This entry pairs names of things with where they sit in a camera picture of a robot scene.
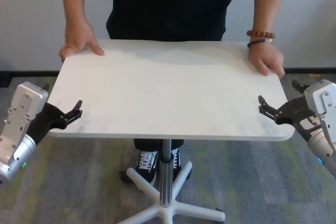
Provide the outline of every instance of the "bracelet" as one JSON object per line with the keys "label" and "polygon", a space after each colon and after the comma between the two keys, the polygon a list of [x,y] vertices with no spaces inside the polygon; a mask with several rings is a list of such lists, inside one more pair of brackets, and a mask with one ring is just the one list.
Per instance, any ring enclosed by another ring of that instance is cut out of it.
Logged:
{"label": "bracelet", "polygon": [[247,31],[247,36],[250,37],[261,37],[261,38],[269,38],[269,39],[274,39],[275,34],[274,33],[269,33],[266,31],[254,31],[254,30],[249,30]]}
{"label": "bracelet", "polygon": [[252,45],[254,44],[258,44],[258,43],[264,43],[264,42],[269,42],[271,43],[272,42],[272,39],[259,39],[259,40],[254,40],[254,41],[251,41],[249,44],[247,44],[247,47],[250,48]]}

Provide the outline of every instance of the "table top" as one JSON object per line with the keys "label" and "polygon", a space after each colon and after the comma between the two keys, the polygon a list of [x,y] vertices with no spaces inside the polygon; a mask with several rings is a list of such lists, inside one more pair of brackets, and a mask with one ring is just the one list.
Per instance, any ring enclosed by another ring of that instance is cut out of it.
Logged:
{"label": "table top", "polygon": [[63,112],[82,100],[82,117],[53,136],[281,141],[291,125],[258,110],[287,99],[275,73],[265,77],[239,42],[100,40],[66,59],[48,102]]}

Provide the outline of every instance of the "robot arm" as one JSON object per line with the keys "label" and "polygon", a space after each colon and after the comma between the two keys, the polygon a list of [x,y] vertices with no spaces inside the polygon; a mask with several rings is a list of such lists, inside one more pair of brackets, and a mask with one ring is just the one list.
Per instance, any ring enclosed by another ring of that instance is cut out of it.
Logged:
{"label": "robot arm", "polygon": [[336,178],[336,84],[328,80],[312,86],[293,80],[302,97],[286,102],[279,109],[259,96],[259,112],[277,124],[291,124],[307,141],[318,161]]}
{"label": "robot arm", "polygon": [[7,186],[27,164],[49,130],[63,130],[81,117],[82,101],[64,114],[46,103],[47,98],[47,91],[30,82],[17,87],[0,134],[0,188]]}

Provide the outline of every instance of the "man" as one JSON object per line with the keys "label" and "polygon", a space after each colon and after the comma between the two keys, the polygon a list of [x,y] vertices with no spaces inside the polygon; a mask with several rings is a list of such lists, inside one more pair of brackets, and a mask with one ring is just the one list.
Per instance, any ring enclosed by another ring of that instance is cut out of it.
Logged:
{"label": "man", "polygon": [[[98,55],[92,27],[84,13],[84,0],[63,0],[66,16],[65,45],[59,52],[62,61],[88,45]],[[113,10],[107,21],[111,39],[145,39],[161,41],[214,40],[220,41],[225,32],[226,8],[231,0],[113,0]],[[281,0],[255,0],[253,31],[249,60],[256,69],[269,74],[272,69],[280,77],[283,55],[268,43]],[[160,140],[134,140],[140,150],[137,172],[153,184]],[[174,140],[174,178],[181,170],[179,147],[183,140]]]}

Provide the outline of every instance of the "sneaker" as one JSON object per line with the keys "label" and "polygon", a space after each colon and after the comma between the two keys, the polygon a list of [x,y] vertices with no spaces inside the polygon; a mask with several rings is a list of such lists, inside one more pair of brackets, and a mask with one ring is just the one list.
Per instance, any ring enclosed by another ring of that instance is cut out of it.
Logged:
{"label": "sneaker", "polygon": [[174,155],[173,159],[173,181],[175,181],[176,177],[181,171],[181,159],[180,159],[180,151],[178,148],[172,150],[172,154]]}
{"label": "sneaker", "polygon": [[156,178],[156,167],[158,164],[158,152],[140,151],[139,161],[135,170],[151,185],[154,184]]}

